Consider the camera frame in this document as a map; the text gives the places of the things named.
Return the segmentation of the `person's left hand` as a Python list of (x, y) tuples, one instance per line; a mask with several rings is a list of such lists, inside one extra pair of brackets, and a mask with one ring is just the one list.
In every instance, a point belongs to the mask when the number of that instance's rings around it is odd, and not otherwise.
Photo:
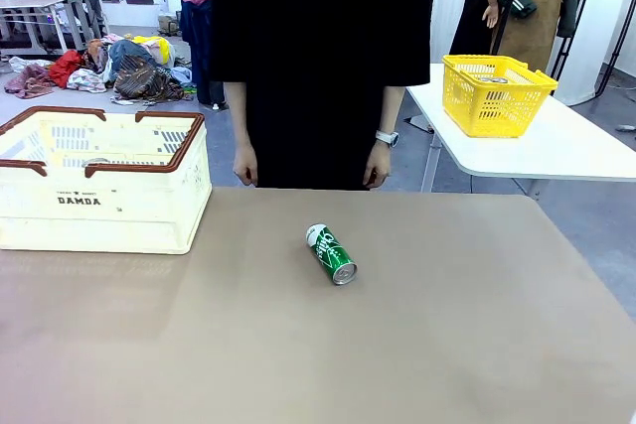
[(367, 189), (379, 188), (390, 173), (391, 148), (387, 143), (377, 140), (367, 161), (363, 185)]

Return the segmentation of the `person's right hand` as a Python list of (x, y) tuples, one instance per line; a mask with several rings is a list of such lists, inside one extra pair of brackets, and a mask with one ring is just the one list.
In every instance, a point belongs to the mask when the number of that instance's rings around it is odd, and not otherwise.
[(236, 146), (234, 173), (245, 186), (257, 186), (257, 160), (254, 149), (249, 143)]

